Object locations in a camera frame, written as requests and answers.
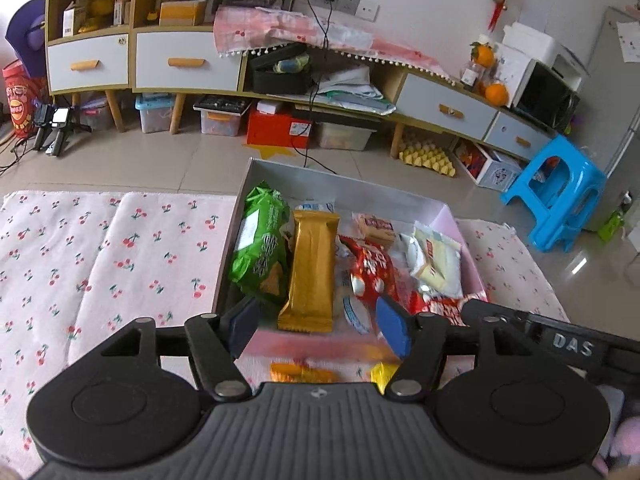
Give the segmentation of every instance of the white drawer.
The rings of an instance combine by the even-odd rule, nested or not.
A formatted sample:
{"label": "white drawer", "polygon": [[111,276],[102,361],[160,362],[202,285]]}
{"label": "white drawer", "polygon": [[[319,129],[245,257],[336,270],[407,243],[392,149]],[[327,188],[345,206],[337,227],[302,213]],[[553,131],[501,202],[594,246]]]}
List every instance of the white drawer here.
{"label": "white drawer", "polygon": [[531,160],[551,142],[551,137],[500,112],[484,138],[484,142],[498,150]]}
{"label": "white drawer", "polygon": [[136,88],[238,89],[240,57],[220,57],[210,32],[144,32],[136,43]]}
{"label": "white drawer", "polygon": [[452,87],[409,74],[398,98],[398,113],[482,139],[496,110]]}
{"label": "white drawer", "polygon": [[129,85],[129,35],[101,36],[47,47],[49,90]]}

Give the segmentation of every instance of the blue plastic stool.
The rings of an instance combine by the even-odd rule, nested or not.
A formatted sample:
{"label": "blue plastic stool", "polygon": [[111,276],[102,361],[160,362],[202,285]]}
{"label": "blue plastic stool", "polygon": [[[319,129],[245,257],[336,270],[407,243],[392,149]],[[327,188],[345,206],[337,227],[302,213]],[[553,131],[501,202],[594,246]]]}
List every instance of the blue plastic stool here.
{"label": "blue plastic stool", "polygon": [[[535,174],[548,158],[558,165],[541,183]],[[568,252],[588,222],[604,191],[607,177],[572,143],[558,135],[524,169],[500,199],[508,204],[520,197],[536,218],[529,240],[540,251],[550,251],[563,242]]]}

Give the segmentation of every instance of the yellow star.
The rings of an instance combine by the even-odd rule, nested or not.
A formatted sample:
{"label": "yellow star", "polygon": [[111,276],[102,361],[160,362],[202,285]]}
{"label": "yellow star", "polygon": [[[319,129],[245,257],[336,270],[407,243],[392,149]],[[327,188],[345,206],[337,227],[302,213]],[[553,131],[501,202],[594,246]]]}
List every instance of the yellow star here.
{"label": "yellow star", "polygon": [[257,146],[256,144],[243,144],[243,146],[258,150],[260,158],[263,160],[269,160],[275,155],[296,156],[289,148],[284,146]]}

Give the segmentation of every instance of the orange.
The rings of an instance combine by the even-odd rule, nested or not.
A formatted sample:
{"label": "orange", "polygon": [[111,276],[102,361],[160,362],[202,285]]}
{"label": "orange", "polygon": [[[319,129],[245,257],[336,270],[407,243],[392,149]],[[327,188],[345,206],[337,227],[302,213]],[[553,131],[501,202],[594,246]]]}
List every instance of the orange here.
{"label": "orange", "polygon": [[484,66],[485,68],[491,68],[494,65],[494,51],[491,50],[490,46],[478,42],[472,43],[471,46],[474,48],[471,51],[471,59],[478,63],[478,65]]}
{"label": "orange", "polygon": [[504,106],[509,102],[509,92],[502,83],[494,83],[484,90],[484,98],[493,106]]}

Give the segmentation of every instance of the tile floor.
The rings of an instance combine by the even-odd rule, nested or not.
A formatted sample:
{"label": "tile floor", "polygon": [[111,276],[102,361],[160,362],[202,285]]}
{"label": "tile floor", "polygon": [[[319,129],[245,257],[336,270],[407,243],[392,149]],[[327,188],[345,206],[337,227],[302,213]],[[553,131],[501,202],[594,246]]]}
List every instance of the tile floor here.
{"label": "tile floor", "polygon": [[[29,153],[0,177],[0,193],[12,190],[157,190],[235,194],[256,150],[241,137],[203,136],[193,126],[178,136],[145,135],[134,123],[124,134],[82,134],[61,158]],[[364,152],[311,149],[310,155],[338,174],[404,189],[449,204],[459,218],[480,218],[514,226],[523,241],[532,227],[529,212],[516,203],[504,206],[498,193],[476,187],[466,175],[456,178],[412,168],[388,157],[389,138],[371,139]],[[8,152],[0,164],[13,160]],[[271,160],[302,166],[304,158]],[[308,166],[321,170],[316,163]],[[530,249],[551,282],[570,319],[599,330],[640,340],[640,263],[626,240],[603,244],[583,234],[574,250],[542,254]],[[574,269],[586,258],[580,270]]]}

